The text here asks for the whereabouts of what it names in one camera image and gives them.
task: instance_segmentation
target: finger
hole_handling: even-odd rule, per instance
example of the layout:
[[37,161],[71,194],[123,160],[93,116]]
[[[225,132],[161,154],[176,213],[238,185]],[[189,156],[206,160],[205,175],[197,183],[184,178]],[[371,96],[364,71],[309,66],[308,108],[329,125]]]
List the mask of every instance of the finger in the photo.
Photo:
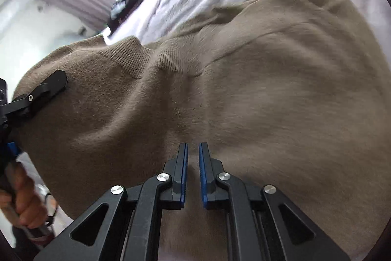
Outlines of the finger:
[[5,191],[0,190],[0,208],[8,207],[11,201],[11,195],[7,194]]
[[27,227],[29,229],[38,228],[46,222],[47,218],[48,218],[47,210],[46,210],[45,206],[41,205],[39,208],[38,215],[35,217],[35,219],[31,223],[29,223],[29,225]]
[[37,196],[34,191],[34,182],[31,178],[27,177],[25,184],[16,193],[16,212],[18,214],[23,213],[23,211],[25,211],[25,209],[30,205],[34,196]]
[[30,205],[20,214],[20,224],[27,226],[32,223],[38,216],[41,209],[41,201],[37,196],[34,196],[30,202]]
[[14,178],[13,180],[14,188],[16,191],[22,188],[28,179],[26,170],[24,169],[23,165],[19,162],[16,162],[14,165],[13,178]]

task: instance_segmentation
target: beige cloth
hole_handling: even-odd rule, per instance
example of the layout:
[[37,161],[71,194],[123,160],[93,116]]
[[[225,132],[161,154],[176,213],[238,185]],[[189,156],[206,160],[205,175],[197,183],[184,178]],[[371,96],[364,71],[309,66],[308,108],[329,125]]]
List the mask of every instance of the beige cloth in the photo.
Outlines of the beige cloth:
[[48,55],[15,95],[56,69],[67,89],[15,139],[72,218],[159,173],[180,142],[186,206],[164,213],[161,251],[183,260],[226,260],[222,213],[200,199],[199,142],[226,171],[279,187],[351,256],[390,218],[390,71],[349,0],[216,8],[146,46],[98,36]]

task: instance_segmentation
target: human hand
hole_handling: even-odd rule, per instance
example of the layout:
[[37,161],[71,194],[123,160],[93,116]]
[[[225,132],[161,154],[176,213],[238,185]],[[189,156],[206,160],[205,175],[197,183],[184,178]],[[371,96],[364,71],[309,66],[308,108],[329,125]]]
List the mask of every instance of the human hand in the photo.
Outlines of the human hand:
[[34,182],[27,176],[21,163],[16,163],[13,178],[16,193],[15,211],[19,218],[10,213],[11,195],[0,190],[0,208],[4,215],[16,227],[22,225],[34,229],[43,225],[47,219],[47,209],[35,192]]

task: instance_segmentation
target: silver screw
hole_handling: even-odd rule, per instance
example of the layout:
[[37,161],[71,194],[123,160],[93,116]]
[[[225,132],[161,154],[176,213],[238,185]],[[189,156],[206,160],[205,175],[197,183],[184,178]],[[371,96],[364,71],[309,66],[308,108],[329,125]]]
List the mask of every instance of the silver screw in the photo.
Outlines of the silver screw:
[[221,180],[229,180],[231,178],[231,175],[228,174],[227,172],[221,172],[218,175],[218,178],[221,179]]
[[124,188],[120,185],[117,185],[117,186],[113,186],[111,188],[111,192],[114,194],[114,195],[119,195],[120,193],[122,193],[124,190]]
[[274,187],[273,185],[266,185],[265,188],[264,188],[265,192],[267,194],[274,194],[276,191],[277,191],[277,188]]
[[158,181],[160,182],[165,182],[166,180],[169,179],[170,179],[170,175],[166,174],[165,172],[158,175]]

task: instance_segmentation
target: knit fabric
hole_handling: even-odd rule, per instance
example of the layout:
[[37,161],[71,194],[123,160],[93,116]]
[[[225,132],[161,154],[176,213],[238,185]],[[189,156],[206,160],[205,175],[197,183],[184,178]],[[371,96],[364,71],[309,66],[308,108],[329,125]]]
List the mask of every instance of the knit fabric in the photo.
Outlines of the knit fabric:
[[224,216],[202,207],[199,142],[227,172],[281,189],[351,256],[390,218],[390,71],[349,0],[215,8],[146,46],[97,36],[48,55],[15,95],[57,69],[67,89],[14,138],[72,218],[161,172],[180,142],[187,199],[163,213],[161,251],[183,260],[227,257]]

